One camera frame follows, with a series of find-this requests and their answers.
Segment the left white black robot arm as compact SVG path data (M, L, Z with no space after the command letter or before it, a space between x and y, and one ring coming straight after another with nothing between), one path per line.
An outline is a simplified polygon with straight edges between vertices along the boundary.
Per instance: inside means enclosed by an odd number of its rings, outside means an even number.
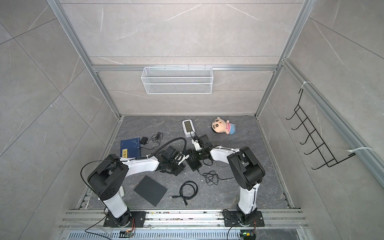
M187 140L178 137L160 146L154 153L144 157L119 158L108 155L85 179L80 171L82 181L103 202L109 213L116 220L130 215L130 210L119 192L125 178L144 173L161 172L178 175L183 169L183 162L189 157Z

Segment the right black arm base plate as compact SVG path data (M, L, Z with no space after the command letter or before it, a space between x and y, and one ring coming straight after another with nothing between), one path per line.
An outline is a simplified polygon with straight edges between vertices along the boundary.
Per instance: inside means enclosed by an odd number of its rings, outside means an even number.
M264 217L260 211L252 211L245 215L242 211L223 210L222 215L226 227L246 226L264 227Z

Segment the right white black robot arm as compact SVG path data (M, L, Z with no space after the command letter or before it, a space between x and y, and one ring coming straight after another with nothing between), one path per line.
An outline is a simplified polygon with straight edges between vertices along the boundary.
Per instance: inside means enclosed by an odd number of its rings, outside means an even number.
M202 167L202 162L206 159L212 162L222 162L230 166L233 178L240 186L240 200L235 212L223 211L223 216L232 225L239 223L256 226L263 226L263 217L257 209L257 193L263 177L266 175L265 169L253 154L250 148L240 149L225 148L214 146L206 135L192 137L195 147L190 150L187 163L192 171L198 171Z

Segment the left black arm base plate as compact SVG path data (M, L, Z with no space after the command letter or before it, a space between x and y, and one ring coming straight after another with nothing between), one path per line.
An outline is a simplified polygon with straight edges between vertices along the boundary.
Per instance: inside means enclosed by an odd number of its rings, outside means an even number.
M146 219L146 212L144 211L127 211L121 217L115 218L109 211L106 215L103 227L111 228L142 228Z

